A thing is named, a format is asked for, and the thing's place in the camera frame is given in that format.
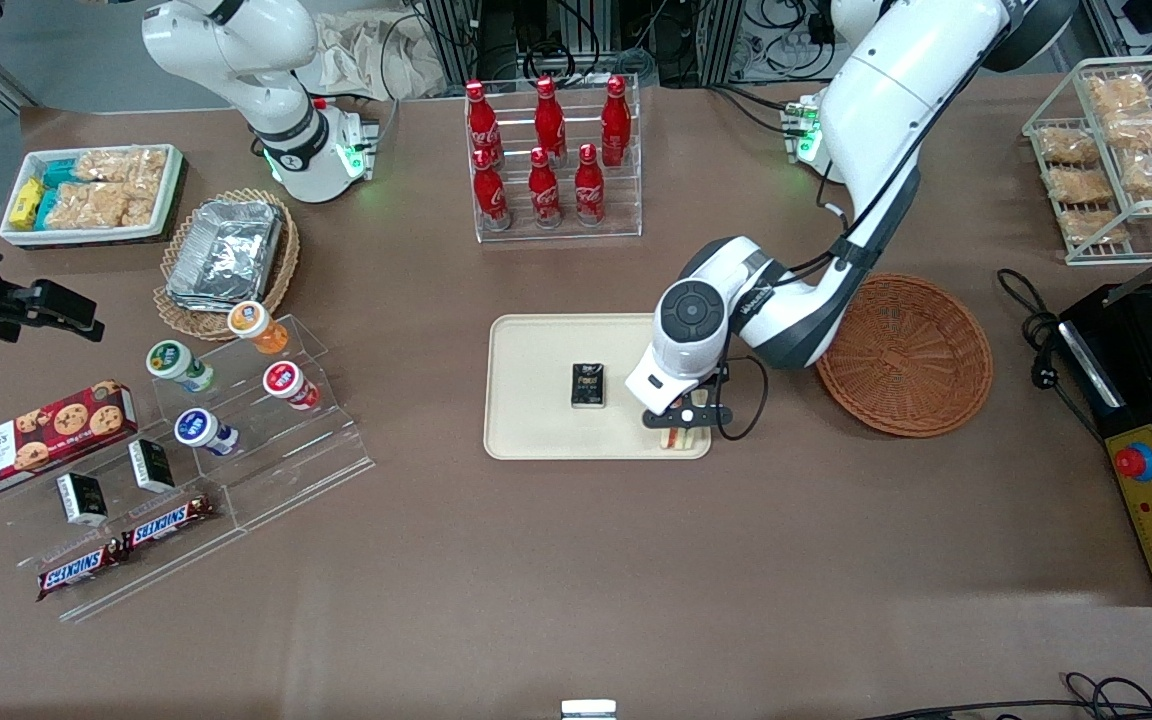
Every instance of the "coca-cola bottle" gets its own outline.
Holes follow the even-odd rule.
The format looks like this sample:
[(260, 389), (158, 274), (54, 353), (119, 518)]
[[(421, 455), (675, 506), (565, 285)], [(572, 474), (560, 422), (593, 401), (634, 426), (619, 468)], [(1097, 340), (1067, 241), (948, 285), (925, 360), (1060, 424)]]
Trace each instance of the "coca-cola bottle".
[(550, 167), (550, 154), (544, 147), (531, 149), (531, 209), (536, 211), (536, 223), (543, 228), (556, 228), (563, 222), (563, 211), (558, 206), (558, 177)]
[(586, 227), (602, 222), (602, 168), (598, 167), (598, 149), (593, 142), (579, 146), (576, 169), (576, 219)]
[(540, 76), (536, 82), (536, 143), (547, 152), (550, 165), (562, 168), (567, 165), (567, 122), (563, 109), (554, 99), (554, 78)]
[(602, 164), (621, 167), (630, 147), (630, 106), (626, 104), (626, 78), (607, 81), (607, 101), (602, 105)]
[(500, 126), (497, 123), (495, 111), (488, 105), (483, 83), (476, 79), (467, 82), (465, 97), (470, 99), (467, 122), (470, 124), (472, 150), (488, 151), (492, 167), (499, 168), (505, 160), (505, 147), (500, 146)]
[(492, 169), (492, 154), (486, 150), (473, 151), (473, 197), (483, 211), (485, 232), (502, 232), (513, 222), (505, 200), (505, 183)]

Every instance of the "brown table surface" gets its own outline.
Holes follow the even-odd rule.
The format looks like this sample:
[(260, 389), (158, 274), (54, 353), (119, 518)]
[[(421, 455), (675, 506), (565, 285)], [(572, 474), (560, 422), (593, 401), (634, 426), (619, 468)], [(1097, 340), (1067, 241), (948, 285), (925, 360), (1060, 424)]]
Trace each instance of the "brown table surface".
[[(814, 372), (776, 372), (753, 435), (696, 462), (488, 458), (488, 327), (649, 311), (727, 234), (809, 258), (838, 232), (814, 176), (718, 97), (657, 90), (643, 237), (480, 247), (461, 101), (403, 105), (374, 182), (291, 205), (303, 250), (285, 302), (329, 347), (378, 467), (81, 626), (32, 602), (0, 548), (0, 717), (499, 719), (612, 697), (627, 719), (826, 720), (1059, 697), (1061, 670), (1152, 691), (1152, 592), (1102, 447), (1030, 386), (1023, 313), (993, 283), (1011, 266), (1061, 309), (1132, 273), (1060, 260), (1016, 141), (1056, 81), (965, 91), (882, 258), (977, 314), (996, 362), (982, 414), (895, 439)], [(233, 111), (29, 111), (24, 127), (31, 150), (174, 143), (192, 165), (184, 209), (282, 192)], [(100, 344), (29, 329), (0, 343), (0, 420), (101, 378), (145, 395), (143, 354), (172, 334), (150, 300), (162, 247), (0, 250), (5, 276), (63, 282), (108, 325)], [(729, 396), (742, 416), (749, 376)]]

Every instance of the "snickers bar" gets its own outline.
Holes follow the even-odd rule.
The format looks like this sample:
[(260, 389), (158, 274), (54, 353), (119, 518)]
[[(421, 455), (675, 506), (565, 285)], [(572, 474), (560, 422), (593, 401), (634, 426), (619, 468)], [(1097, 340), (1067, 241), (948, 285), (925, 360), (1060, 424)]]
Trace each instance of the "snickers bar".
[(165, 515), (157, 516), (157, 518), (149, 521), (146, 524), (134, 529), (131, 539), (132, 548), (142, 546), (143, 543), (164, 538), (166, 535), (173, 533), (175, 530), (194, 523), (196, 520), (206, 518), (212, 511), (215, 510), (212, 509), (209, 497), (196, 497), (194, 500), (177, 507), (177, 509), (166, 511)]
[(113, 568), (114, 564), (124, 562), (131, 553), (132, 546), (124, 535), (123, 539), (109, 539), (100, 550), (93, 550), (77, 560), (65, 562), (55, 570), (47, 570), (45, 574), (38, 575), (38, 597), (35, 601), (59, 591), (65, 585), (91, 578), (97, 571), (105, 568)]

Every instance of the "red cookie box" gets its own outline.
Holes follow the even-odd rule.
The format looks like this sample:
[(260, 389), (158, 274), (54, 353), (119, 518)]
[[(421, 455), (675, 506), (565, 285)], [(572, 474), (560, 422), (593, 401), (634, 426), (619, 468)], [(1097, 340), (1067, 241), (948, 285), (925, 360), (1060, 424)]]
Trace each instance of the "red cookie box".
[(0, 492), (136, 434), (132, 394), (93, 384), (0, 425)]

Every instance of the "brown wicker basket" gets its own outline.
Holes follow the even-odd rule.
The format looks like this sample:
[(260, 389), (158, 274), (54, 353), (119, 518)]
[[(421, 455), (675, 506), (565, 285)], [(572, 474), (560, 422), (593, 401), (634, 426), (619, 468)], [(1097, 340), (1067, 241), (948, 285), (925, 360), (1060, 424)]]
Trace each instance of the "brown wicker basket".
[[(220, 192), (220, 195), (212, 197), (211, 200), (268, 202), (270, 205), (274, 205), (276, 209), (283, 211), (283, 232), (279, 233), (278, 236), (274, 266), (270, 268), (270, 283), (265, 288), (265, 300), (262, 301), (262, 304), (270, 311), (270, 314), (276, 316), (274, 309), (279, 302), (283, 301), (283, 296), (287, 295), (287, 287), (291, 285), (291, 274), (296, 273), (296, 260), (301, 256), (301, 233), (297, 232), (296, 222), (291, 219), (291, 211), (278, 197), (264, 190), (250, 190), (250, 188), (247, 190)], [(174, 268), (175, 262), (180, 256), (180, 245), (182, 245), (187, 234), (189, 234), (189, 227), (194, 225), (194, 213), (189, 213), (184, 222), (180, 223), (177, 230), (172, 236), (172, 242), (168, 243), (168, 249), (162, 255), (162, 263), (159, 265), (162, 270), (162, 279), (172, 276), (172, 268)], [(198, 311), (177, 306), (168, 297), (168, 288), (166, 286), (156, 288), (154, 305), (159, 309), (159, 316), (164, 323), (170, 325), (174, 329), (188, 334), (188, 336), (202, 338), (202, 340), (212, 342), (223, 342), (234, 339), (234, 333), (229, 332), (229, 324), (225, 319), (225, 313), (198, 313)]]
[(932, 437), (990, 395), (993, 356), (972, 313), (911, 275), (870, 275), (817, 367), (829, 395), (872, 429)]

